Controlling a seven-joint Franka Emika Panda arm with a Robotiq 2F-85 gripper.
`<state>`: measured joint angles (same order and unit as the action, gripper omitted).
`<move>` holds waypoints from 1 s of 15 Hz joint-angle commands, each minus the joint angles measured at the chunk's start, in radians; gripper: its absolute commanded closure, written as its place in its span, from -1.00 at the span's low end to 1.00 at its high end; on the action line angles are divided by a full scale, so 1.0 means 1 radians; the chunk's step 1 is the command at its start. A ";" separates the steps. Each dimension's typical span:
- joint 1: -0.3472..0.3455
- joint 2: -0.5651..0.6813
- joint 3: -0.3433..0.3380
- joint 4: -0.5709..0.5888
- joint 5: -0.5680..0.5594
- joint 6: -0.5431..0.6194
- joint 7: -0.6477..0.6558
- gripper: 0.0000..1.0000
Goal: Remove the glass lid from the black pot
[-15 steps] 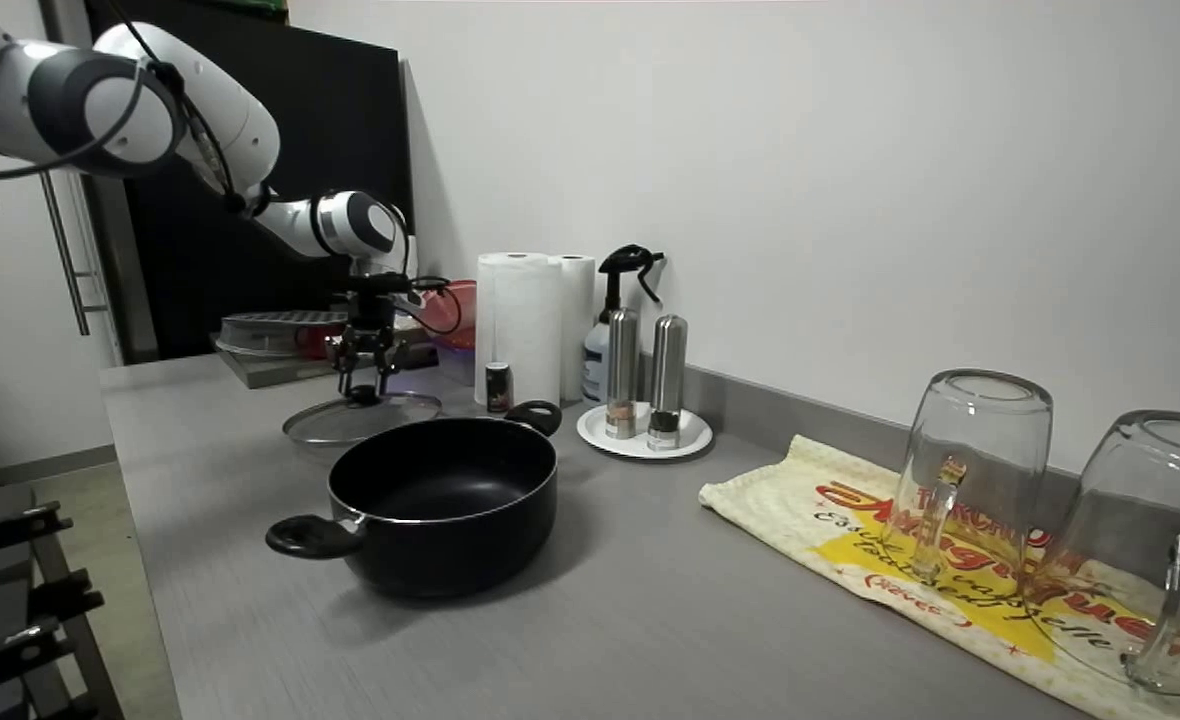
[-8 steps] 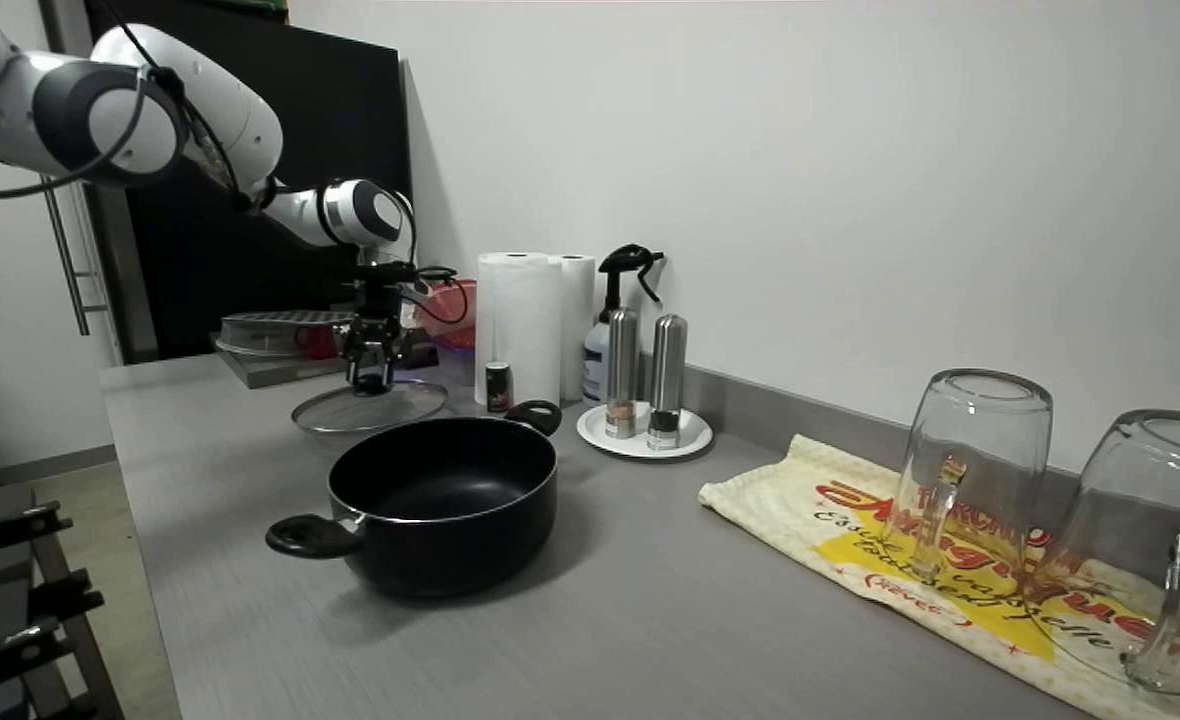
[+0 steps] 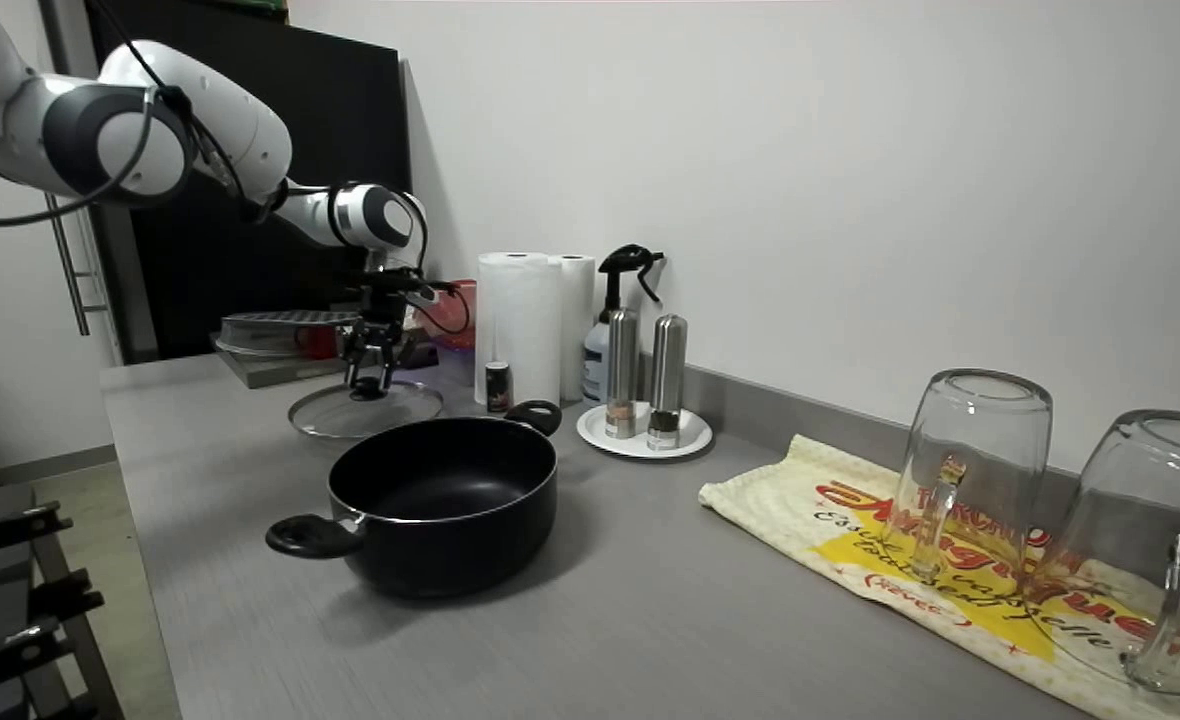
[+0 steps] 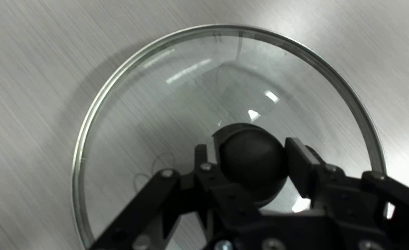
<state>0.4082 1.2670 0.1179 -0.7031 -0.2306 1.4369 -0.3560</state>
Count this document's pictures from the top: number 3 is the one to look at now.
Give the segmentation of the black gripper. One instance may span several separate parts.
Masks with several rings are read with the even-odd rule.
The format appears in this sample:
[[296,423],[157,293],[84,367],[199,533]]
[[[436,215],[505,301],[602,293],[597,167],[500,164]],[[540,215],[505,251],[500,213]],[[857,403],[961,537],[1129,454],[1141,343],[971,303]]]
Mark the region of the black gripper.
[[346,325],[346,386],[365,386],[365,350],[380,350],[380,390],[391,390],[396,350],[406,339],[406,312],[433,295],[421,270],[375,270],[360,275],[355,317]]

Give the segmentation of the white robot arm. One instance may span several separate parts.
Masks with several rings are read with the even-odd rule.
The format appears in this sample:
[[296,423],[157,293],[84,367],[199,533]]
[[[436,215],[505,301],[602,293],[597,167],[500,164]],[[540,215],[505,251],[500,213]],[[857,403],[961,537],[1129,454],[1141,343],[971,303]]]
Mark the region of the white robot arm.
[[426,203],[375,181],[296,181],[287,125],[212,65],[126,39],[98,77],[59,77],[34,69],[0,26],[0,178],[66,196],[70,213],[98,200],[170,203],[207,178],[252,220],[287,220],[324,249],[365,249],[365,307],[341,333],[346,386],[353,398],[391,390],[406,312],[430,293]]

